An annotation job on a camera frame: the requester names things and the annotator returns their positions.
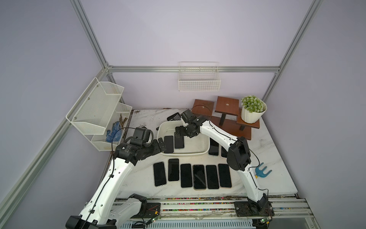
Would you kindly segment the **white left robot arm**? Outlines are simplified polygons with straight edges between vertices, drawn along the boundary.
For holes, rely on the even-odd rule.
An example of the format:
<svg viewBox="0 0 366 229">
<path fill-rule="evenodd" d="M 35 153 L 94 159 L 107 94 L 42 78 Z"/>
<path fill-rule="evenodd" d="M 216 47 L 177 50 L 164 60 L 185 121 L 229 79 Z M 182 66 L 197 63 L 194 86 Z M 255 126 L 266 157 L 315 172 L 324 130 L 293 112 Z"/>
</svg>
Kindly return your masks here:
<svg viewBox="0 0 366 229">
<path fill-rule="evenodd" d="M 132 137 L 120 143 L 112 153 L 108 171 L 91 200 L 77 216 L 70 216 L 68 229 L 118 229 L 132 216 L 146 211 L 146 197 L 132 194 L 127 202 L 112 210 L 113 203 L 137 162 L 166 150 L 162 138 L 155 139 L 151 130 L 137 127 Z"/>
</svg>

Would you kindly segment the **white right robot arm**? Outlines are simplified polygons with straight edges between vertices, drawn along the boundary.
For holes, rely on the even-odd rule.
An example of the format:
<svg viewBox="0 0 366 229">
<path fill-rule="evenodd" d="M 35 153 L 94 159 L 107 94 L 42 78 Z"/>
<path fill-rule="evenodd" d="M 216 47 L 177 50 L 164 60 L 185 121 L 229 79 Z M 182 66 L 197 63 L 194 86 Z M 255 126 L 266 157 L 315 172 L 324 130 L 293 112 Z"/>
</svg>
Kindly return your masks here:
<svg viewBox="0 0 366 229">
<path fill-rule="evenodd" d="M 193 138 L 203 134 L 221 145 L 228 152 L 227 164 L 237 171 L 244 184 L 249 207 L 257 212 L 263 211 L 269 203 L 268 196 L 263 189 L 258 188 L 252 174 L 253 166 L 247 140 L 222 130 L 202 115 L 195 116 L 189 109 L 182 112 L 180 116 L 184 125 L 175 129 L 178 136 Z"/>
</svg>

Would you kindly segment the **clear case silver phone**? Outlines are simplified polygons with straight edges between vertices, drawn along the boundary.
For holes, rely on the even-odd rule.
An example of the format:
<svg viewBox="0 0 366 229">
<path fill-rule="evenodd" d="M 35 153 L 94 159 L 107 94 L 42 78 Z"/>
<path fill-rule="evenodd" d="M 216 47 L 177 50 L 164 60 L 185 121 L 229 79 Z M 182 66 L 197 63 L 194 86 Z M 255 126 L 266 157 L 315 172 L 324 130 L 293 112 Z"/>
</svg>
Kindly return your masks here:
<svg viewBox="0 0 366 229">
<path fill-rule="evenodd" d="M 156 187 L 160 187 L 167 184 L 164 162 L 155 163 L 153 165 L 153 173 L 154 173 L 154 185 Z"/>
</svg>

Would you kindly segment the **white case phone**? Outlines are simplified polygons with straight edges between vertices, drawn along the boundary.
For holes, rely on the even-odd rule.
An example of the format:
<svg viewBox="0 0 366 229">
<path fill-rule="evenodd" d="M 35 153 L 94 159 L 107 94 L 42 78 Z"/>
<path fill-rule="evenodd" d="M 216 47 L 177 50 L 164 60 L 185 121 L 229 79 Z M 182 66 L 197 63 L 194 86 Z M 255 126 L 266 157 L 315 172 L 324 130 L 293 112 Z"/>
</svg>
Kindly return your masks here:
<svg viewBox="0 0 366 229">
<path fill-rule="evenodd" d="M 166 146 L 165 154 L 172 154 L 174 152 L 174 137 L 172 135 L 167 135 L 164 137 L 164 143 Z"/>
</svg>

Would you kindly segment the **black phone placed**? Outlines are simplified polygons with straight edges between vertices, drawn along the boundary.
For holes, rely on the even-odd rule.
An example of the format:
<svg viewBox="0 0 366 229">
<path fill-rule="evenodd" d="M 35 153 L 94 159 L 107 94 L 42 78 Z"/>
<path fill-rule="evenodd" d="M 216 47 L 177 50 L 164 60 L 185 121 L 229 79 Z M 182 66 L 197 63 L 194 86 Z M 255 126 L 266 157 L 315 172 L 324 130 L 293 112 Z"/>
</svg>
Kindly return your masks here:
<svg viewBox="0 0 366 229">
<path fill-rule="evenodd" d="M 193 186 L 192 165 L 191 164 L 181 164 L 180 165 L 180 175 L 181 175 L 181 187 L 182 188 L 191 188 Z"/>
<path fill-rule="evenodd" d="M 193 165 L 193 187 L 195 190 L 206 189 L 206 176 L 204 165 Z"/>
<path fill-rule="evenodd" d="M 180 179 L 180 164 L 178 158 L 168 160 L 168 181 L 179 181 Z"/>
</svg>

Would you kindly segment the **pink case phone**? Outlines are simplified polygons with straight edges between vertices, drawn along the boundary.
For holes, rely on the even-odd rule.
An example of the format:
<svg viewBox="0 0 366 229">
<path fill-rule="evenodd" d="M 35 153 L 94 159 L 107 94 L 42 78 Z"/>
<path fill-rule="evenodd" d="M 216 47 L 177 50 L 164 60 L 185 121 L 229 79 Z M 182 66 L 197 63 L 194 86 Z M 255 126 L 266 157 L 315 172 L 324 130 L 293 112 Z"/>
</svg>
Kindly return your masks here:
<svg viewBox="0 0 366 229">
<path fill-rule="evenodd" d="M 224 147 L 221 147 L 221 157 L 227 158 L 227 156 L 228 156 L 228 151 Z"/>
<path fill-rule="evenodd" d="M 230 167 L 227 164 L 219 164 L 218 170 L 219 170 L 220 187 L 231 188 L 232 182 L 231 182 L 231 175 L 230 175 Z"/>
</svg>

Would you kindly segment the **blue case phone large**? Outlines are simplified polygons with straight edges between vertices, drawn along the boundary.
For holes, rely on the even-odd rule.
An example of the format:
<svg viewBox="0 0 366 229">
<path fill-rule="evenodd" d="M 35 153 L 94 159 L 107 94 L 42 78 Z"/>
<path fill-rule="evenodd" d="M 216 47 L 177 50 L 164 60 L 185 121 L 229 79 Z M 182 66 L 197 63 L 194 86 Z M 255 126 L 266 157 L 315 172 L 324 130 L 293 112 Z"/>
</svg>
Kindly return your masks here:
<svg viewBox="0 0 366 229">
<path fill-rule="evenodd" d="M 208 154 L 211 156 L 219 156 L 219 144 L 211 138 Z"/>
</svg>

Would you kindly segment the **light blue case phone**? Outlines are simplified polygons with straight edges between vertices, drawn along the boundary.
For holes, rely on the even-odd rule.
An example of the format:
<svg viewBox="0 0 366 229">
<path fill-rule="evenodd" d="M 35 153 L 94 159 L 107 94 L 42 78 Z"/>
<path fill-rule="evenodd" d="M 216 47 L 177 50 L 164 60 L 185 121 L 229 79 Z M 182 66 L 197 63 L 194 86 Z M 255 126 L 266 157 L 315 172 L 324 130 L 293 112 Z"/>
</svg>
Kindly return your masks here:
<svg viewBox="0 0 366 229">
<path fill-rule="evenodd" d="M 219 189 L 219 179 L 216 165 L 206 165 L 206 179 L 208 189 Z"/>
</svg>

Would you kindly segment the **black phone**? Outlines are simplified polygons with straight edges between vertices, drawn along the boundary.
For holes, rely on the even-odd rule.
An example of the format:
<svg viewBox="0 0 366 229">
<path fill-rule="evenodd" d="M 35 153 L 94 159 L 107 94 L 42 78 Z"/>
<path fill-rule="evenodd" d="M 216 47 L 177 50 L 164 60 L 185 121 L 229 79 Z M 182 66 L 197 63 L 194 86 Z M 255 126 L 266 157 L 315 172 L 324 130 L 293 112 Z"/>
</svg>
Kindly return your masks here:
<svg viewBox="0 0 366 229">
<path fill-rule="evenodd" d="M 177 133 L 174 134 L 174 148 L 183 149 L 185 147 L 184 136 Z"/>
</svg>

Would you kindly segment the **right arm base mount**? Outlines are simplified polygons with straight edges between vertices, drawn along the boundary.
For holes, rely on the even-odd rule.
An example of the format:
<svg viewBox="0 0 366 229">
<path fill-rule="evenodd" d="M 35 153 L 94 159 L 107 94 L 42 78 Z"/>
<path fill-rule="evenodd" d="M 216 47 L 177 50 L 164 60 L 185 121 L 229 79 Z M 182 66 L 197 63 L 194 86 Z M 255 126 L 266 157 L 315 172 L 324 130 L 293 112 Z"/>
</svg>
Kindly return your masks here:
<svg viewBox="0 0 366 229">
<path fill-rule="evenodd" d="M 234 202 L 234 209 L 238 217 L 266 217 L 274 216 L 272 203 L 267 196 L 263 196 L 261 200 L 254 202 L 248 201 Z"/>
</svg>

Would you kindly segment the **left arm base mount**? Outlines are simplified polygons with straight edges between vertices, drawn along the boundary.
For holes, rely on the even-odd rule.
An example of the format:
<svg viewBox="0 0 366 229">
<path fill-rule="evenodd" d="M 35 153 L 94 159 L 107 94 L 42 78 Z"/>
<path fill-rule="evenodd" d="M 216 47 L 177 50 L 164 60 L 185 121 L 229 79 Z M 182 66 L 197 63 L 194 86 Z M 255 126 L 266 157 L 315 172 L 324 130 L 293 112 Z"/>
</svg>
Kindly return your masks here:
<svg viewBox="0 0 366 229">
<path fill-rule="evenodd" d="M 160 214 L 161 211 L 161 203 L 160 202 L 151 202 L 147 201 L 146 203 L 142 204 L 142 210 L 131 217 L 131 219 L 152 219 L 153 217 Z"/>
</svg>

